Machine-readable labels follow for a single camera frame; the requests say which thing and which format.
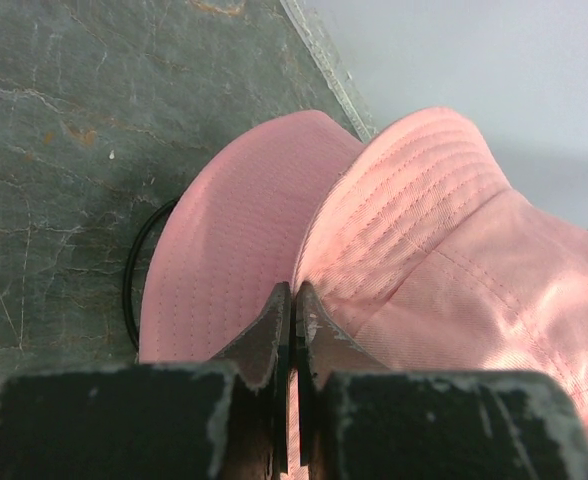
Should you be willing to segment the pink bucket hat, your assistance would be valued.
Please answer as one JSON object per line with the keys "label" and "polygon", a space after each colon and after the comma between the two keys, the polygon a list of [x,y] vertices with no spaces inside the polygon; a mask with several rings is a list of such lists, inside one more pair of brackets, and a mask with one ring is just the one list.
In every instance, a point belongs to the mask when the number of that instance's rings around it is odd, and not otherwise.
{"label": "pink bucket hat", "polygon": [[450,109],[368,144],[319,127],[301,154],[330,189],[295,285],[389,367],[543,372],[588,431],[588,231],[531,205]]}
{"label": "pink bucket hat", "polygon": [[205,361],[290,281],[318,206],[363,144],[317,110],[262,123],[198,174],[146,276],[139,359]]}

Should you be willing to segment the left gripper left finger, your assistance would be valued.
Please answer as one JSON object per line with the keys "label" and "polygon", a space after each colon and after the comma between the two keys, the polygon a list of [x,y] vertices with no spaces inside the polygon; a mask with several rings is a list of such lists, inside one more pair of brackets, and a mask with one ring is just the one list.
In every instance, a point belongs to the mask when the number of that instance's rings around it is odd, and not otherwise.
{"label": "left gripper left finger", "polygon": [[288,471],[291,313],[290,286],[278,283],[258,317],[215,356],[237,370],[223,475]]}

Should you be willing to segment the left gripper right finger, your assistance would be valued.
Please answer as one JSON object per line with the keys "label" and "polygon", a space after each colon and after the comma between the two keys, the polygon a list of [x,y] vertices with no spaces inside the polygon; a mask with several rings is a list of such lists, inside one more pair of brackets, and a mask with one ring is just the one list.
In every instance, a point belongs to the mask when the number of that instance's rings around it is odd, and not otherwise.
{"label": "left gripper right finger", "polygon": [[300,461],[311,475],[344,475],[346,430],[358,411],[350,383],[387,368],[334,322],[308,281],[296,295],[295,320]]}

